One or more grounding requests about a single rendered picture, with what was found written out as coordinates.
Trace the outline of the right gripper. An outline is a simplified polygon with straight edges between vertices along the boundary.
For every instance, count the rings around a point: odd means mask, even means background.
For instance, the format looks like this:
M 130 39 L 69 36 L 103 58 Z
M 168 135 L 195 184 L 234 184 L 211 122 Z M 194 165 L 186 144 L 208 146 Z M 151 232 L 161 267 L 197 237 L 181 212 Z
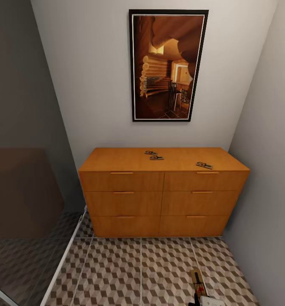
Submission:
M 194 298 L 195 298 L 195 303 L 189 303 L 188 306 L 200 306 L 201 303 L 199 302 L 196 293 L 194 294 Z

